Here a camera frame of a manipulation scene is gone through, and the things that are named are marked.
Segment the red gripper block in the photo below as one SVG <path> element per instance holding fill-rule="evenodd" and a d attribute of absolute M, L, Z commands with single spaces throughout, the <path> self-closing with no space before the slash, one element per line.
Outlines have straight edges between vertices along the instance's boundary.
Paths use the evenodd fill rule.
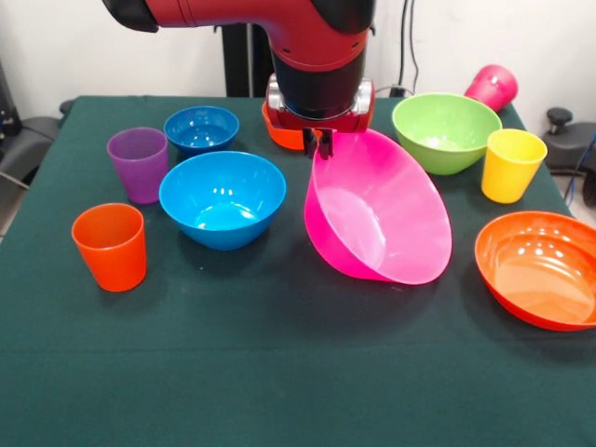
<path fill-rule="evenodd" d="M 277 76 L 271 74 L 268 79 L 265 110 L 275 128 L 301 130 L 305 155 L 313 158 L 318 148 L 318 136 L 313 129 L 320 129 L 319 156 L 329 159 L 333 156 L 333 129 L 341 132 L 362 132 L 369 127 L 374 110 L 374 83 L 364 77 L 354 97 L 353 104 L 341 115 L 332 113 L 329 118 L 310 119 L 297 115 L 285 103 Z"/>

